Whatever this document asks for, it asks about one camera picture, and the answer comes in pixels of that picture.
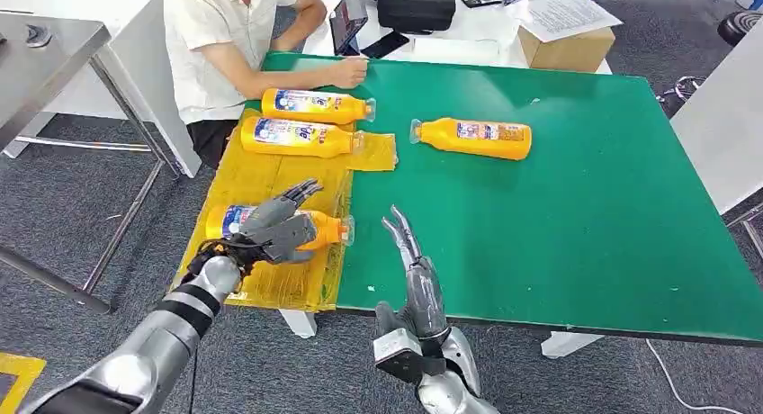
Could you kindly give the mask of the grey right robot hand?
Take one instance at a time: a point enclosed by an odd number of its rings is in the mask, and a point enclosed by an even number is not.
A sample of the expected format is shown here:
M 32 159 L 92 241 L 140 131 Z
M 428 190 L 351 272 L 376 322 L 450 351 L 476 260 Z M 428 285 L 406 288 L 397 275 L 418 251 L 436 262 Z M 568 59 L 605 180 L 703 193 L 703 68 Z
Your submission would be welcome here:
M 420 341 L 440 343 L 447 337 L 450 326 L 435 266 L 422 252 L 407 217 L 395 205 L 390 211 L 394 220 L 382 218 L 381 221 L 399 249 L 406 277 L 406 302 L 399 311 L 394 311 L 385 301 L 376 305 L 379 334 L 407 329 Z

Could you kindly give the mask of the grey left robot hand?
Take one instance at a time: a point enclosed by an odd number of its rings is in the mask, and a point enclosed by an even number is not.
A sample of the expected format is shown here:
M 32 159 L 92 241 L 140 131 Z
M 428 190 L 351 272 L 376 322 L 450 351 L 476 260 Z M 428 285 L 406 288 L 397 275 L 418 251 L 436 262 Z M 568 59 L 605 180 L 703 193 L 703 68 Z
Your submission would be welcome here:
M 256 206 L 234 239 L 254 244 L 259 260 L 270 264 L 304 263 L 315 253 L 298 247 L 317 238 L 318 229 L 306 213 L 297 210 L 322 186 L 308 178 Z

